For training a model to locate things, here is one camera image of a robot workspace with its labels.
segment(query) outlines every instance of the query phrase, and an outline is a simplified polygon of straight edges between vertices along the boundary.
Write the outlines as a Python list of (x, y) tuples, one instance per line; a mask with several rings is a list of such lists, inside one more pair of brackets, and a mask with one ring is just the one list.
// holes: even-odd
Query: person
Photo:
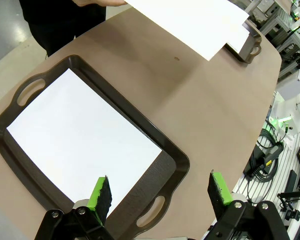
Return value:
[(19, 0), (24, 19), (48, 57), (106, 20), (107, 6), (124, 0)]

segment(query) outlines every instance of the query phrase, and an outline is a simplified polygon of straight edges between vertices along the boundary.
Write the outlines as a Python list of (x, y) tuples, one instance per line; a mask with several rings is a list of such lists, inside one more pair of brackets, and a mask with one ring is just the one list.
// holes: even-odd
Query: hand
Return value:
[(124, 0), (72, 0), (79, 7), (83, 7), (89, 4), (98, 4), (102, 7), (118, 7), (126, 5), (127, 3)]

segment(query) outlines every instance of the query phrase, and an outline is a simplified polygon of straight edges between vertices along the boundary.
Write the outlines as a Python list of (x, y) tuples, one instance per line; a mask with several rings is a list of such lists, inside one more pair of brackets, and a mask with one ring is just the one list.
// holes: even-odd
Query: brown table surface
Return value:
[(275, 0), (275, 2), (287, 13), (290, 14), (291, 12), (291, 0)]
[[(261, 47), (249, 65), (224, 48), (206, 61), (132, 8), (75, 39), (29, 76), (77, 54), (183, 150), (189, 173), (166, 215), (142, 236), (199, 240), (215, 218), (209, 173), (222, 172), (228, 187), (235, 186), (271, 103), (281, 58), (265, 38)], [(0, 101), (0, 113), (24, 80)], [(1, 155), (0, 208), (29, 239), (46, 212)]]

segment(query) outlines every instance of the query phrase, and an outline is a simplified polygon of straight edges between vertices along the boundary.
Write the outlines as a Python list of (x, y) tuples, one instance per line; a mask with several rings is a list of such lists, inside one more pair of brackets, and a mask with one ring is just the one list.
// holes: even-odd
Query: tray handle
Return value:
[[(47, 73), (40, 73), (28, 78), (25, 82), (23, 82), (15, 94), (13, 95), (11, 103), (19, 108), (25, 108), (29, 102), (32, 102), (34, 98), (36, 98), (40, 93), (42, 93), (47, 87), (47, 82), (45, 80)], [(44, 85), (41, 86), (39, 81), (44, 81)], [(19, 104), (19, 98), (27, 98), (24, 104)]]
[(256, 45), (253, 46), (253, 48), (252, 48), (252, 50), (250, 52), (250, 56), (253, 57), (253, 58), (255, 56), (258, 56), (261, 53), (261, 50), (262, 50), (262, 48), (260, 46), (260, 42), (258, 42)]
[[(138, 226), (138, 224), (137, 224), (138, 220), (140, 218), (142, 218), (143, 216), (145, 216), (146, 214), (151, 213), (153, 211), (153, 207), (155, 208), (154, 203), (156, 202), (156, 199), (158, 197), (164, 197), (164, 202), (163, 202), (161, 209), (158, 211), (158, 213), (154, 217), (152, 217), (152, 220), (150, 222), (148, 222), (147, 224), (145, 224), (143, 226)], [(157, 194), (157, 196), (151, 201), (151, 203), (140, 214), (140, 216), (135, 220), (134, 224), (132, 224), (132, 226), (130, 226), (130, 228), (127, 230), (126, 233), (128, 233), (128, 235), (123, 235), (118, 240), (125, 240), (125, 239), (127, 239), (127, 236), (130, 236), (130, 235), (133, 235), (134, 237), (136, 237), (136, 236), (148, 231), (149, 229), (153, 228), (156, 224), (158, 224), (160, 222), (160, 220), (166, 214), (166, 212), (169, 208), (169, 205), (171, 203), (171, 198), (172, 198), (172, 192), (165, 192), (165, 191), (159, 192)]]

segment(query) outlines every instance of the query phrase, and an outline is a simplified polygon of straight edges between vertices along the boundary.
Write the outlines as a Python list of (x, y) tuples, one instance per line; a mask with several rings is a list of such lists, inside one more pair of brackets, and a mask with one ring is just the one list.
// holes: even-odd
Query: floor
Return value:
[[(130, 8), (108, 7), (109, 19)], [(46, 58), (32, 37), (17, 0), (0, 0), (0, 99)]]
[(31, 36), (18, 0), (0, 0), (0, 59)]

